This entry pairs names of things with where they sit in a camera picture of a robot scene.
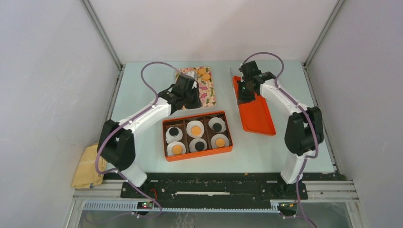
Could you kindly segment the orange tin lid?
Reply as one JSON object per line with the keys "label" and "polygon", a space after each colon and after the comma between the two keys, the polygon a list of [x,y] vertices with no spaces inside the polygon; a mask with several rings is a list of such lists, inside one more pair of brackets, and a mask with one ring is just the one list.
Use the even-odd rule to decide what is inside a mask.
{"label": "orange tin lid", "polygon": [[265,98],[255,95],[255,100],[238,104],[238,109],[244,131],[268,136],[276,135],[276,129]]}

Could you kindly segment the black cookie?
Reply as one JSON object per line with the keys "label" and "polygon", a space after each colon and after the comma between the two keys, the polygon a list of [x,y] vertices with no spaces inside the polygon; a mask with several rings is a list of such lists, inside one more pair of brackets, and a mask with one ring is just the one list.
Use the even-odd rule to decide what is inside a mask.
{"label": "black cookie", "polygon": [[204,145],[203,142],[197,142],[195,144],[195,150],[198,151],[198,152],[204,151],[205,150],[204,147],[205,147],[205,145]]}
{"label": "black cookie", "polygon": [[222,125],[220,123],[214,123],[213,126],[212,126],[212,129],[215,132],[219,133],[219,132],[222,131]]}
{"label": "black cookie", "polygon": [[168,133],[170,136],[176,137],[179,134],[179,130],[177,127],[171,127],[169,128]]}

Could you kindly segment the orange tin box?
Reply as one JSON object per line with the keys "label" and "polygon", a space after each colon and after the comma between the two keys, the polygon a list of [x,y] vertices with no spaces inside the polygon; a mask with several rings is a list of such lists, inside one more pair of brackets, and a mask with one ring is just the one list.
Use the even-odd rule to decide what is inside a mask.
{"label": "orange tin box", "polygon": [[162,122],[167,161],[231,152],[233,142],[224,111],[166,119]]}

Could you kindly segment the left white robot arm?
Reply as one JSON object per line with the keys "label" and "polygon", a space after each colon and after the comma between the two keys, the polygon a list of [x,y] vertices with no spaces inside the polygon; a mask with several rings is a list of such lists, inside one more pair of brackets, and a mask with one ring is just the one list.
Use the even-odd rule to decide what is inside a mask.
{"label": "left white robot arm", "polygon": [[107,120],[98,143],[97,157],[102,157],[132,183],[132,192],[139,198],[148,196],[147,175],[135,162],[135,138],[158,121],[183,108],[202,106],[199,83],[195,76],[180,74],[176,82],[159,92],[156,99],[137,113],[121,120]]}

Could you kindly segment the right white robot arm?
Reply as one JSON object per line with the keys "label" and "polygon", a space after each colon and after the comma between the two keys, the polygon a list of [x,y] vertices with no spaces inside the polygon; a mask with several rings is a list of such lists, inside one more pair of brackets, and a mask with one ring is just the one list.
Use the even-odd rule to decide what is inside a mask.
{"label": "right white robot arm", "polygon": [[294,183],[302,180],[305,165],[319,154],[324,140],[322,112],[317,106],[308,107],[294,98],[271,72],[262,72],[255,61],[240,65],[238,103],[246,104],[260,95],[270,101],[287,119],[284,141],[289,154],[280,172],[282,182],[276,186],[284,199],[296,191]]}

